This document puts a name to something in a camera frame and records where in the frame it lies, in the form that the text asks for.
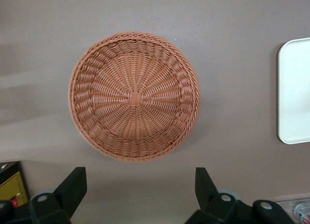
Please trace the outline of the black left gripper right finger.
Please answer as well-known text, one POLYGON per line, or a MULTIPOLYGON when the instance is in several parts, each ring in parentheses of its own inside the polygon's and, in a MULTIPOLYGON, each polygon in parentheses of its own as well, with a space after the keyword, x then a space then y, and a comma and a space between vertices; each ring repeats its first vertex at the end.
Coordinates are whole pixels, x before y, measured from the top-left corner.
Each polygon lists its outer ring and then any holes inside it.
POLYGON ((186 221, 187 224, 253 224, 252 207, 228 193, 220 193, 208 172, 197 167, 195 194, 200 208, 186 221))

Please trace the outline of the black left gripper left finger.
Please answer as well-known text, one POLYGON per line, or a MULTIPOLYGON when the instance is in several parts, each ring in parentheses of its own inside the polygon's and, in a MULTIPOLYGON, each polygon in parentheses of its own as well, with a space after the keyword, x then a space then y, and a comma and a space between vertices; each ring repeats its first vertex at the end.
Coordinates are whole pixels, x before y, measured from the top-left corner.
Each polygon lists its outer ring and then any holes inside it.
POLYGON ((76 167, 52 193, 41 193, 29 202, 33 224, 69 224, 87 192, 86 168, 76 167))

